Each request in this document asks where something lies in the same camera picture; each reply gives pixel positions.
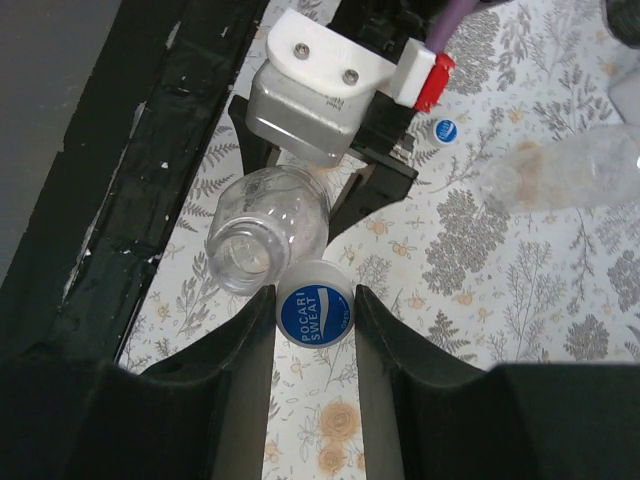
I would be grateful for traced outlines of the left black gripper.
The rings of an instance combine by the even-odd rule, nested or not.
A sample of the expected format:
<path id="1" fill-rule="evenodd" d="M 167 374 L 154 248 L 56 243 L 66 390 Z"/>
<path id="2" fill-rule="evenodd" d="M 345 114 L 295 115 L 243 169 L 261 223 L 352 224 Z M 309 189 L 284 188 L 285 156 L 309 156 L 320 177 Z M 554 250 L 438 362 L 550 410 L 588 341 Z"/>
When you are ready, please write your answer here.
<path id="1" fill-rule="evenodd" d="M 328 28 L 378 55 L 400 55 L 409 38 L 424 41 L 447 6 L 438 0 L 341 1 Z M 408 128 L 416 111 L 376 94 L 348 154 L 364 163 L 335 201 L 329 238 L 336 239 L 372 213 L 403 201 L 418 172 L 408 164 L 415 137 Z"/>

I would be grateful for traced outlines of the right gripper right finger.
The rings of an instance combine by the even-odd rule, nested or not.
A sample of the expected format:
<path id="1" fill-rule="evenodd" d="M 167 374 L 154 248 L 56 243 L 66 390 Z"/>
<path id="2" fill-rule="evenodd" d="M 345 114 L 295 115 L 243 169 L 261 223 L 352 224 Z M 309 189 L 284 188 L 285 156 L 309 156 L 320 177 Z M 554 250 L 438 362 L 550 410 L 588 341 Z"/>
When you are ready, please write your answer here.
<path id="1" fill-rule="evenodd" d="M 355 296 L 370 479 L 635 479 L 639 369 L 500 364 L 488 371 Z"/>

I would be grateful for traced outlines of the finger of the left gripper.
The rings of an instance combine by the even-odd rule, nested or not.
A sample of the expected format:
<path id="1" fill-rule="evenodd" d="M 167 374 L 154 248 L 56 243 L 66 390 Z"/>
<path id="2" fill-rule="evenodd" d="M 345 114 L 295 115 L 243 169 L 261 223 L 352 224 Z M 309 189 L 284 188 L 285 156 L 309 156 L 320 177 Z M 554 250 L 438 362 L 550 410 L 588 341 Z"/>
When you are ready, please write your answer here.
<path id="1" fill-rule="evenodd" d="M 275 166 L 280 157 L 280 148 L 251 132 L 246 123 L 248 100 L 234 95 L 228 114 L 233 123 L 240 148 L 243 174 Z"/>

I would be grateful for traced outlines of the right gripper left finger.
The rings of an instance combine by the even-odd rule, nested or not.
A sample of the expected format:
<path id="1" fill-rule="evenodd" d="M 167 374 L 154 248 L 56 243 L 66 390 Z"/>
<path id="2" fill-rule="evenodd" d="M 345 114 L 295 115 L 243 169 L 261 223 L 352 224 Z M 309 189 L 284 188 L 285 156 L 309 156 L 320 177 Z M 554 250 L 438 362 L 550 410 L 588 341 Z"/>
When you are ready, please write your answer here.
<path id="1" fill-rule="evenodd" d="M 258 479 L 276 294 L 131 373 L 37 344 L 1 364 L 5 479 Z"/>

